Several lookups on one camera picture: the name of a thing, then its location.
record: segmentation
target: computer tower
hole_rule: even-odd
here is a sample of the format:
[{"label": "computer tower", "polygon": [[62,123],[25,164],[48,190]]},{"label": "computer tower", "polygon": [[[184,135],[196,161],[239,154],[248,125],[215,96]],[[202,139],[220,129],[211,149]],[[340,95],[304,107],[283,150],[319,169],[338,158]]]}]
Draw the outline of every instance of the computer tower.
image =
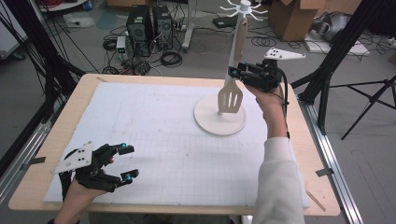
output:
[{"label": "computer tower", "polygon": [[153,40],[149,6],[132,6],[128,21],[126,22],[126,28],[131,39],[134,56],[148,57],[151,54],[150,44]]},{"label": "computer tower", "polygon": [[158,49],[173,47],[173,20],[167,6],[153,6],[152,18]]}]

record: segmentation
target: round white base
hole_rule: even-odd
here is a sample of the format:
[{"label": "round white base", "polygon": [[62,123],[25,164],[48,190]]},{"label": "round white base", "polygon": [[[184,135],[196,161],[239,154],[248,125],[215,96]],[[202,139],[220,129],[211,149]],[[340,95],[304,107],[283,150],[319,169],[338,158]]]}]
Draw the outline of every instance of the round white base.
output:
[{"label": "round white base", "polygon": [[219,114],[217,95],[202,98],[194,108],[194,116],[205,131],[221,136],[239,132],[246,123],[246,111],[242,106],[236,114]]}]

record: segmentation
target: gray floor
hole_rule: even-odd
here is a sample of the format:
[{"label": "gray floor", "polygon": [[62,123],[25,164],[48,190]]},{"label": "gray floor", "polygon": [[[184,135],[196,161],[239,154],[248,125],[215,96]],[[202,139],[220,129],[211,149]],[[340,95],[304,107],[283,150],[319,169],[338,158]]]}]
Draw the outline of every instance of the gray floor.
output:
[{"label": "gray floor", "polygon": [[[72,30],[69,33],[98,68],[105,63],[105,50],[102,48],[103,37],[109,34],[109,30],[126,22],[124,16],[114,19],[114,14],[125,15],[118,11],[109,12],[102,8],[96,8],[90,11],[90,15],[97,21],[96,25],[91,28]],[[101,21],[104,16],[113,17],[113,20],[104,24]],[[211,24],[211,19],[215,17],[210,14],[198,13],[194,23],[215,28]],[[252,21],[250,28],[265,25],[265,21]],[[232,37],[207,30],[195,30],[192,38],[190,49],[187,53],[182,53],[183,64],[180,67],[160,66],[158,69],[161,73],[151,69],[148,76],[224,78]],[[92,70],[92,67],[70,41],[65,42],[65,47],[74,65],[86,71]],[[366,47],[374,49],[375,45]],[[293,49],[288,43],[276,41],[276,48],[307,53],[303,44],[299,49]],[[243,60],[249,63],[259,63],[264,52],[268,49],[267,47],[253,46],[247,41]],[[354,56],[347,56],[333,75],[332,85],[392,78],[396,74],[396,65],[388,62],[392,53],[394,51],[380,55],[376,51],[371,51],[369,57],[364,57],[361,62]],[[314,72],[324,57],[323,54],[307,53],[306,59],[283,61],[278,65],[287,74],[289,82],[293,82]],[[29,60],[0,62],[0,71],[1,158],[44,102],[44,95]],[[359,89],[373,94],[381,87],[381,84],[375,84],[362,86]],[[303,90],[304,86],[296,89],[295,92],[300,93]],[[393,104],[391,91],[387,90],[381,100]],[[346,140],[340,139],[367,106],[367,103],[367,98],[350,89],[331,89],[326,131],[363,222],[390,224],[396,220],[396,175],[392,168],[396,161],[396,151],[394,150],[396,146],[396,111],[375,104]],[[7,208],[10,194],[0,205],[2,223],[46,223],[50,217],[54,216],[54,213],[10,211]],[[343,215],[306,217],[305,220],[308,224],[347,223]]]}]

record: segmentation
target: white paper sheet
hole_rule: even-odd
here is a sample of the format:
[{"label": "white paper sheet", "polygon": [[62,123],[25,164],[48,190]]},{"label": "white paper sheet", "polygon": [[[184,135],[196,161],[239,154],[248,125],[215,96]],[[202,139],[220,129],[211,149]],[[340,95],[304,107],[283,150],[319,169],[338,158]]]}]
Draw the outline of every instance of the white paper sheet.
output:
[{"label": "white paper sheet", "polygon": [[[88,141],[133,145],[116,155],[108,175],[139,169],[134,183],[98,197],[98,203],[253,206],[263,160],[266,124],[253,95],[244,91],[247,124],[218,137],[202,130],[193,109],[219,88],[100,83],[64,156]],[[58,176],[45,202],[61,202]]]}]

